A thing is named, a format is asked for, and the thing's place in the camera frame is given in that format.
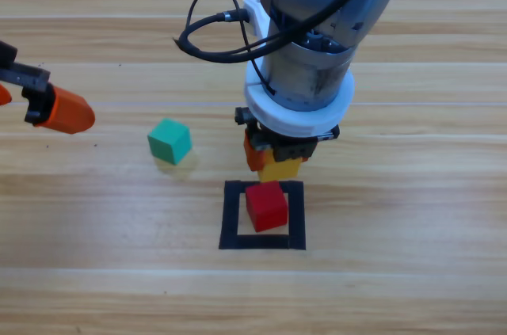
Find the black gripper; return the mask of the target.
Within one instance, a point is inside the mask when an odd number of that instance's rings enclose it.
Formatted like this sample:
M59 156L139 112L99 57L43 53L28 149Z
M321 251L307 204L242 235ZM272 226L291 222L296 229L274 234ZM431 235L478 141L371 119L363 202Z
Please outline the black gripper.
M24 87L23 98L29 102L25 122L33 127L66 134L76 134L92 128L95 114L83 97L48 83L51 74L49 71L17 63L16 57L17 49L2 41L1 81ZM9 90L0 86L0 105L10 102Z
M238 125L246 125L243 147L252 172L263 170L267 150L273 152L276 162L301 158L301 163L304 163L312 156L318 143L337 139L340 135L338 125L320 135L302 138L282 135L261 124L247 107L237 107L234 120Z

